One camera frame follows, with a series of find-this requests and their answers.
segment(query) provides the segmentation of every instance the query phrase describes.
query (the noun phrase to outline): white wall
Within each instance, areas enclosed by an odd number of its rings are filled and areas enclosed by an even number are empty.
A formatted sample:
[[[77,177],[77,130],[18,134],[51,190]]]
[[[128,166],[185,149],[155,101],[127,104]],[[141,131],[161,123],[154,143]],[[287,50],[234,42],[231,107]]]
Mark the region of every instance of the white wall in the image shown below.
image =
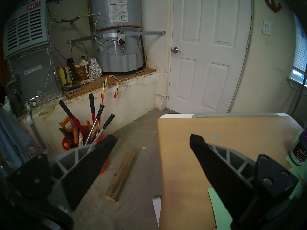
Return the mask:
[[[250,49],[231,112],[288,113],[296,90],[287,77],[295,52],[295,22],[283,0],[275,13],[264,0],[254,0]],[[271,22],[271,35],[262,34],[263,21]]]
[[[48,7],[54,16],[57,4],[51,3],[48,5]],[[61,0],[55,18],[60,21],[61,18],[73,19],[77,15],[85,14],[88,14],[88,0]],[[49,25],[51,18],[47,17],[47,21]],[[74,23],[55,23],[55,21],[53,21],[50,28],[50,41],[52,44],[52,52],[56,56],[56,58],[53,58],[55,67],[58,65],[65,65],[65,61],[53,46],[55,46],[60,51],[64,58],[69,58],[72,45],[67,44],[67,40],[78,39],[90,35],[91,31],[88,23],[88,18],[80,18]],[[82,43],[87,49],[89,58],[95,57],[92,41],[89,40]],[[82,55],[86,56],[84,47],[81,44],[74,46],[72,49],[72,57],[74,58],[74,61],[78,62]]]
[[[290,75],[295,51],[295,23],[292,11],[283,0],[282,9],[274,13],[264,0],[254,0],[250,49],[241,83],[231,112],[290,113],[298,91],[290,88]],[[144,31],[165,29],[166,37],[145,36],[144,50],[149,67],[159,71],[156,107],[167,107],[172,47],[173,0],[142,0]],[[272,24],[271,36],[262,34],[263,21]],[[306,119],[306,96],[303,95],[296,118]]]
[[[173,0],[141,0],[143,31],[166,31],[165,36],[143,36],[146,64],[159,72],[156,108],[167,108],[172,47]]]
[[[121,129],[154,109],[154,95],[157,91],[157,80],[158,73],[153,72],[122,82],[119,84],[119,92],[116,98],[113,97],[116,86],[107,86],[103,102],[105,108],[101,115],[101,122],[104,123],[111,114],[114,114],[115,118],[103,133],[104,135],[111,134]],[[97,114],[101,89],[89,93],[94,94],[95,111]],[[72,114],[79,119],[82,125],[86,125],[86,120],[90,120],[92,123],[88,98],[89,93],[70,100],[65,100],[67,107]],[[52,149],[48,156],[49,158],[53,158],[63,152],[61,146],[63,134],[59,131],[59,122],[61,122],[67,114],[60,107],[58,101],[59,100],[55,100],[48,103],[49,112],[46,112],[46,106],[39,107],[32,115],[35,126],[41,134],[44,143],[47,147],[50,146]],[[33,133],[26,120],[24,121],[24,125],[32,135]],[[35,144],[40,147],[37,140],[35,138],[33,139]]]

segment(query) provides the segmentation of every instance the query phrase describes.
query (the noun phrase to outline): concrete floor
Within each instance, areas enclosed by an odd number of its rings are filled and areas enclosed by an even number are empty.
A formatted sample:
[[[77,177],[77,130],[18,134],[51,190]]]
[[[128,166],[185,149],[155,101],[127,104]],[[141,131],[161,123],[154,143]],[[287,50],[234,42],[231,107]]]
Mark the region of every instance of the concrete floor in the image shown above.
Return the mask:
[[[152,203],[162,195],[156,120],[167,113],[172,112],[153,109],[113,133],[118,141],[110,154],[110,165],[72,213],[74,229],[159,229]],[[116,204],[104,193],[127,151],[136,152],[136,157]]]

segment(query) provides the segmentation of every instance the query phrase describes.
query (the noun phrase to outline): water heater warning label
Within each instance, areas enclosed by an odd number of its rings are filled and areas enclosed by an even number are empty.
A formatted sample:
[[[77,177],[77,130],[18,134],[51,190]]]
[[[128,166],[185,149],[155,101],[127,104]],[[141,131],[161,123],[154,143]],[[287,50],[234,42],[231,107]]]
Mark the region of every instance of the water heater warning label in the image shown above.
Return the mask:
[[[127,0],[108,0],[110,23],[128,22]]]

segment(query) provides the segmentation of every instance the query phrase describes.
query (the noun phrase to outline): tan table surface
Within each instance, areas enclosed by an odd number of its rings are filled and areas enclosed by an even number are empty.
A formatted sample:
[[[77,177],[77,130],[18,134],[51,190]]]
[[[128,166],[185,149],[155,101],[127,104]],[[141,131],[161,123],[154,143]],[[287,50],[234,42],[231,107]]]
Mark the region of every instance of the tan table surface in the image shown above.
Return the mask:
[[[161,230],[216,230],[207,190],[211,185],[189,146],[191,134],[237,150],[254,161],[259,154],[266,154],[290,169],[286,147],[302,129],[290,116],[162,118],[157,125],[163,182]]]

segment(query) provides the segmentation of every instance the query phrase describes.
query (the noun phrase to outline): bryant logo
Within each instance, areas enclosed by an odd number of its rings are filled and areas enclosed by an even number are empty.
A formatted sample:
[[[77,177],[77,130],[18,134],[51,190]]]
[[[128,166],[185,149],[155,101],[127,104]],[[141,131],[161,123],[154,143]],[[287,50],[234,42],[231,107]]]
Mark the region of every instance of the bryant logo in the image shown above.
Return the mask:
[[[35,2],[33,4],[28,5],[27,10],[32,10],[32,9],[39,7],[39,6],[41,6],[41,2]]]

